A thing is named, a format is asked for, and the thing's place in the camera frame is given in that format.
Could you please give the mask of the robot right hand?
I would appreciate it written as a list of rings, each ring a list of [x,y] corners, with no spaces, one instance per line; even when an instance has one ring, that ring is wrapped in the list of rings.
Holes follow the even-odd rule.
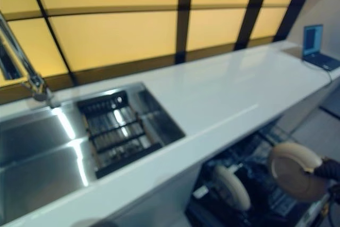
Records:
[[[324,157],[320,166],[314,169],[306,168],[303,172],[339,183],[339,162],[332,158]]]

